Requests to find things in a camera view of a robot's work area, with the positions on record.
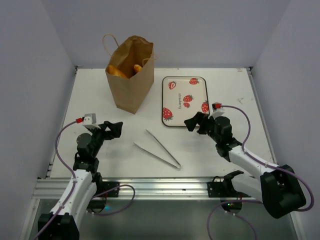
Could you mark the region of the metal tongs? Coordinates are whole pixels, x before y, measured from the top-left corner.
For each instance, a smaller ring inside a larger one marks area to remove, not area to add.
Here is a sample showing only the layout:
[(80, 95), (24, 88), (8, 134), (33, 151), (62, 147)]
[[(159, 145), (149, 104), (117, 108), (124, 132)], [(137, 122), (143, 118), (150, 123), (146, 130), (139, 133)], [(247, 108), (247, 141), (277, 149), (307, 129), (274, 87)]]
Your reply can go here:
[(166, 148), (166, 146), (148, 129), (140, 140), (133, 142), (133, 145), (151, 156), (152, 158), (162, 162), (163, 164), (181, 170), (182, 165), (174, 157), (174, 155)]

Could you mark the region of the orange fake bread loaf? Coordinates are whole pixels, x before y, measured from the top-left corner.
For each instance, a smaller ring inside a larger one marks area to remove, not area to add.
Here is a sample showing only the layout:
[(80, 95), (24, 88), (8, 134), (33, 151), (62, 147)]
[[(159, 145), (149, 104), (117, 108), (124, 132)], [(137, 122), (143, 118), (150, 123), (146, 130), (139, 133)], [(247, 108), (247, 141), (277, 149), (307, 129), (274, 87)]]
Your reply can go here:
[(135, 73), (138, 73), (142, 70), (142, 66), (140, 66), (139, 64), (135, 64), (133, 66), (133, 69), (134, 69)]

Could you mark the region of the brown paper bag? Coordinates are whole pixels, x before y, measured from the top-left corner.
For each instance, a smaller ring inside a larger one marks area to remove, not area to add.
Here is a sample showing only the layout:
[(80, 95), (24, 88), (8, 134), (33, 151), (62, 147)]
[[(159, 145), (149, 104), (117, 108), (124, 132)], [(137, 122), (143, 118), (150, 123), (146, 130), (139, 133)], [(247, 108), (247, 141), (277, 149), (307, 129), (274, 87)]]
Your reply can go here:
[[(117, 108), (135, 114), (154, 83), (157, 59), (154, 44), (141, 36), (133, 35), (118, 44), (113, 53), (108, 54), (108, 65), (115, 66), (127, 76), (114, 76), (107, 72), (107, 67), (105, 69), (114, 103)], [(134, 71), (135, 64), (142, 66), (138, 73)]]

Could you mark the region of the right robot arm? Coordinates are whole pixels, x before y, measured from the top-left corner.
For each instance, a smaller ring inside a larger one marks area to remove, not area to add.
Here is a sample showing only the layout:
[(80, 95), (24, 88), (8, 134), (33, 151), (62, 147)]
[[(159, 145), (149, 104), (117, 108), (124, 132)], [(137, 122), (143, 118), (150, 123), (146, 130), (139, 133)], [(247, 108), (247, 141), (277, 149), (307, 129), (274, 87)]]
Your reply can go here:
[(243, 144), (233, 136), (232, 125), (227, 117), (197, 112), (184, 124), (188, 131), (197, 128), (198, 134), (213, 139), (219, 156), (241, 167), (241, 170), (223, 177), (221, 190), (227, 196), (243, 193), (255, 198), (275, 219), (305, 206), (306, 198), (298, 179), (294, 177), (293, 169), (288, 165), (270, 164), (243, 149)]

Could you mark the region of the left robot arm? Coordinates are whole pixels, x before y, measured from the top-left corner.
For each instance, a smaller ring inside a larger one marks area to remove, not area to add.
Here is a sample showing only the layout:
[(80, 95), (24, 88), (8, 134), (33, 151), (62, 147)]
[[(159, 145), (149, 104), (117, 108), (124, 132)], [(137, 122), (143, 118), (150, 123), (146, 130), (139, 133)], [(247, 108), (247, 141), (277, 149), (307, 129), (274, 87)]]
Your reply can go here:
[(43, 213), (38, 220), (36, 240), (78, 240), (80, 224), (93, 198), (104, 190), (101, 174), (98, 172), (98, 152), (105, 141), (119, 138), (123, 122), (104, 121), (96, 124), (88, 116), (77, 118), (63, 129), (82, 124), (89, 132), (77, 138), (77, 152), (70, 167), (63, 159), (60, 162), (71, 173), (62, 196), (49, 213)]

